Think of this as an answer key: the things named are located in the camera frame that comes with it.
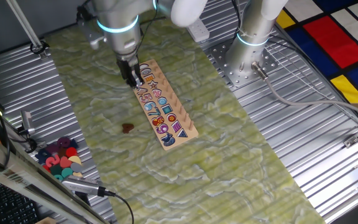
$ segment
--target pile of puzzle pieces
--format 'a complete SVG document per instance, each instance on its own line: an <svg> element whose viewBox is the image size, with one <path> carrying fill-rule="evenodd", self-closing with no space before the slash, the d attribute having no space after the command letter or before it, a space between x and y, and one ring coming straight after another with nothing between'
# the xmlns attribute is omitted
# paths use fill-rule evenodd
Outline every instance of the pile of puzzle pieces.
<svg viewBox="0 0 358 224"><path fill-rule="evenodd" d="M49 144L45 149L41 149L35 157L38 163L58 180L63 180L68 175L82 177L77 148L74 139L60 138L56 144Z"/></svg>

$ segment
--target colorful quilt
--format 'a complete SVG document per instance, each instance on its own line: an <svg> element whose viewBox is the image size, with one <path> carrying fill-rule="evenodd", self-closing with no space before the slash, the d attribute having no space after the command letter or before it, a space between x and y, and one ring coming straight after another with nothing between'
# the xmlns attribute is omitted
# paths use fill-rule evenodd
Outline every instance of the colorful quilt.
<svg viewBox="0 0 358 224"><path fill-rule="evenodd" d="M289 0L277 19L350 103L358 103L358 0Z"/></svg>

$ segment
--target red square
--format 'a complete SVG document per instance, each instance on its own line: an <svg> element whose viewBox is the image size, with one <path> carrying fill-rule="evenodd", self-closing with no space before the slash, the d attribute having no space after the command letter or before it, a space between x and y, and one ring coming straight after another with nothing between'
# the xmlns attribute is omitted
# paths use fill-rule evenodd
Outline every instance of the red square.
<svg viewBox="0 0 358 224"><path fill-rule="evenodd" d="M358 45L329 16L303 27L341 68L358 62Z"/></svg>

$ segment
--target mounting plate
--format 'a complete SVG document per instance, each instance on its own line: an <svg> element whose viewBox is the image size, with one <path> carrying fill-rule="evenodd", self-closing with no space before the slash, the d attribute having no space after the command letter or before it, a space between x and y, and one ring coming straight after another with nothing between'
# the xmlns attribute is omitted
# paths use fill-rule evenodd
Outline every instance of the mounting plate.
<svg viewBox="0 0 358 224"><path fill-rule="evenodd" d="M215 62L218 64L218 67L223 70L225 76L230 79L231 83L236 87L240 87L252 81L253 78L251 76L256 77L257 74L252 70L247 70L248 72L246 72L246 69L244 69L240 72L239 68L230 67L226 62L226 52L229 50L231 44L232 40L228 40L212 47L211 55L215 58ZM262 69L265 70L266 73L275 70L278 67L278 63L271 57L270 53L264 49L262 54L262 61L259 63Z"/></svg>

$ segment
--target purple puzzle piece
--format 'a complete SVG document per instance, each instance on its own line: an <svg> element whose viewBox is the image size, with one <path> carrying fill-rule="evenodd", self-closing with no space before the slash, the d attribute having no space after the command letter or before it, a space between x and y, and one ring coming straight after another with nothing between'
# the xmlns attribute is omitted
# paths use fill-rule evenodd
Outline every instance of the purple puzzle piece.
<svg viewBox="0 0 358 224"><path fill-rule="evenodd" d="M65 148L68 148L68 147L70 146L70 143L71 143L70 139L69 139L69 138L66 138L66 137L60 138L60 139L57 141L57 145L58 145L59 147L65 147Z"/></svg>
<svg viewBox="0 0 358 224"><path fill-rule="evenodd" d="M49 153L53 154L53 153L55 153L55 152L58 152L58 151L60 150L60 148L59 148L57 145L55 145L55 144L50 144L50 145L47 146L46 150L47 150Z"/></svg>

